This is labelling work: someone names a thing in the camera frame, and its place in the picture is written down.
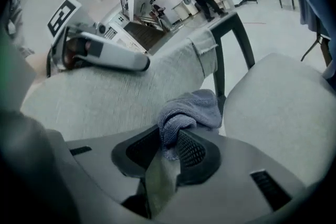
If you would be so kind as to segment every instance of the gray towel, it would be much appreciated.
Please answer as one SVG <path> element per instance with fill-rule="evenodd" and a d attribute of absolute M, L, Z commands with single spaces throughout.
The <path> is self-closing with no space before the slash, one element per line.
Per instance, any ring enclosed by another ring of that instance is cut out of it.
<path fill-rule="evenodd" d="M 211 90 L 185 93 L 167 102 L 160 111 L 158 126 L 163 155 L 168 159 L 178 159 L 174 146 L 179 129 L 196 127 L 197 124 L 210 129 L 222 125 L 217 97 Z"/>

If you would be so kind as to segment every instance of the gray fabric seat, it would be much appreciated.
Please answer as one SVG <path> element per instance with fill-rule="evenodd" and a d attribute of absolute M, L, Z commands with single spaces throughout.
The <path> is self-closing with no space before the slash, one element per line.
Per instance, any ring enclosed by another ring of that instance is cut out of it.
<path fill-rule="evenodd" d="M 254 145 L 310 185 L 332 160 L 335 115 L 336 94 L 320 73 L 271 54 L 228 95 L 224 125 L 228 137 Z"/>
<path fill-rule="evenodd" d="M 211 32 L 198 31 L 151 57 L 146 72 L 90 67 L 57 74 L 26 99 L 21 111 L 61 132 L 65 141 L 155 124 L 166 101 L 198 90 L 216 71 L 214 45 Z"/>

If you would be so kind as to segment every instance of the chair seat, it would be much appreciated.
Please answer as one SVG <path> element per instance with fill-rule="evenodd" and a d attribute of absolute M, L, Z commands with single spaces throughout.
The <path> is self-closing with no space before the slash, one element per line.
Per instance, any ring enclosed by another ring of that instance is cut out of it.
<path fill-rule="evenodd" d="M 324 176 L 336 143 L 336 93 L 304 63 L 271 54 L 228 95 L 224 125 L 306 185 Z"/>

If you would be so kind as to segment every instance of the floor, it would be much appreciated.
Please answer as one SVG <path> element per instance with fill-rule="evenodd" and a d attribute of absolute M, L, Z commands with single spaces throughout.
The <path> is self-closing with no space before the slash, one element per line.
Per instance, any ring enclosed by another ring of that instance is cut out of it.
<path fill-rule="evenodd" d="M 259 3 L 248 2 L 235 9 L 239 14 L 248 34 L 256 62 L 272 52 L 287 55 L 300 60 L 303 54 L 316 39 L 306 25 L 300 24 L 298 4 L 293 10 L 291 0 L 282 0 L 281 9 L 279 0 L 259 0 Z M 178 30 L 170 39 L 163 40 L 155 46 L 151 53 L 160 54 L 166 48 L 174 46 L 196 29 L 209 27 L 219 18 L 207 23 L 201 13 L 193 19 L 184 22 L 184 27 Z M 222 38 L 224 63 L 225 63 L 225 93 L 230 90 L 246 74 L 247 67 L 238 42 L 232 32 Z M 304 61 L 320 72 L 326 68 L 319 46 L 309 53 Z M 214 90 L 212 76 L 205 79 L 203 89 Z"/>

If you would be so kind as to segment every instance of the black pants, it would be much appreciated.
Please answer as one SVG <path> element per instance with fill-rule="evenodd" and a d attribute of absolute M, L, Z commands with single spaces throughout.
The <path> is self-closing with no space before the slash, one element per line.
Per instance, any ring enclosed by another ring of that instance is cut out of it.
<path fill-rule="evenodd" d="M 215 10 L 216 13 L 218 14 L 222 14 L 223 11 L 219 8 L 219 6 L 217 5 L 217 3 L 214 0 L 195 0 L 199 6 L 201 6 L 205 18 L 210 19 L 211 15 L 210 15 L 210 10 L 207 6 L 207 3 Z"/>

